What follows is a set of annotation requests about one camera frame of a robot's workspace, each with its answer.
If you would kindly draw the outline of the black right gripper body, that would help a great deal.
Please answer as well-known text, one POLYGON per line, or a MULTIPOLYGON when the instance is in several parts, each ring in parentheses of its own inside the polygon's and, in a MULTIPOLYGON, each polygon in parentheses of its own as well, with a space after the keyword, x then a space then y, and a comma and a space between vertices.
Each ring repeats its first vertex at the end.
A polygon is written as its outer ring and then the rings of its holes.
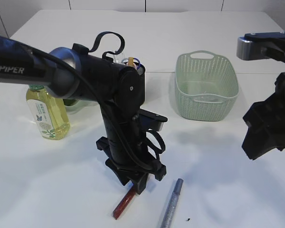
POLYGON ((243 116, 247 133, 242 149, 255 160, 273 149, 285 149, 285 96, 273 93, 255 102, 243 116))

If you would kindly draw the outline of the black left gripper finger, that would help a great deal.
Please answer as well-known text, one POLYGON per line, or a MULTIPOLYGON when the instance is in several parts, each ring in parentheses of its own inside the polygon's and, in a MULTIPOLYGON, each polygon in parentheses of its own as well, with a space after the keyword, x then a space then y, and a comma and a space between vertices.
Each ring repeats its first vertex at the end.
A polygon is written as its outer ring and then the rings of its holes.
POLYGON ((148 174, 147 173, 135 173, 130 177, 133 183, 134 189, 138 195, 140 195, 146 188, 148 174))
POLYGON ((114 174, 117 176, 118 180, 123 186, 125 186, 130 181, 128 175, 131 170, 128 167, 113 166, 111 170, 114 172, 114 174))

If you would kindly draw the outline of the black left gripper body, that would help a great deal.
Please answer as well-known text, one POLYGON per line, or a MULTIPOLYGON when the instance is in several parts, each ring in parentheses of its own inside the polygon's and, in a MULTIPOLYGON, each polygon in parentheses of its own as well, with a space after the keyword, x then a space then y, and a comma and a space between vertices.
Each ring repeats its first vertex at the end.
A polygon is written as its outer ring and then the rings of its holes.
POLYGON ((129 154, 124 150, 122 144, 113 143, 106 137, 101 137, 96 141, 97 149, 104 151, 108 156, 105 164, 110 169, 116 167, 128 167, 131 171, 128 175, 129 179, 135 173, 153 174, 156 180, 161 181, 166 175, 166 166, 160 161, 160 155, 165 152, 166 146, 162 137, 158 133, 151 133, 159 143, 156 147, 147 137, 137 144, 138 154, 136 158, 138 162, 131 159, 129 154))

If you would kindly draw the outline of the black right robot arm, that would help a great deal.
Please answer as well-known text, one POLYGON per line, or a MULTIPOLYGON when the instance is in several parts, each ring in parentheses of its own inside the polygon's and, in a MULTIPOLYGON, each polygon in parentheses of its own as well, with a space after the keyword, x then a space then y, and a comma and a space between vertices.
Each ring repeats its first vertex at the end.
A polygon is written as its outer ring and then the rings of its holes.
POLYGON ((275 81, 275 92, 255 102, 243 116, 248 129, 242 149, 255 160, 273 149, 285 149, 285 72, 275 81))

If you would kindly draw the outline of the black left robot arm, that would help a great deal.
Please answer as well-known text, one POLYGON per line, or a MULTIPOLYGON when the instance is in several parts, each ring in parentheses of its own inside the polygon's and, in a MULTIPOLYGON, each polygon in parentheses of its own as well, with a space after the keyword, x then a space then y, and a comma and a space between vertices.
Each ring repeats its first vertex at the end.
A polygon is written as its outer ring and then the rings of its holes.
POLYGON ((160 161, 166 147, 159 131, 167 118, 141 108, 144 73, 115 63, 112 51, 92 55, 104 35, 97 35, 92 48, 75 43, 50 53, 0 36, 0 83, 42 85, 53 97, 99 103, 106 136, 96 146, 119 181, 132 182, 140 194, 150 174, 158 181, 166 175, 160 161))

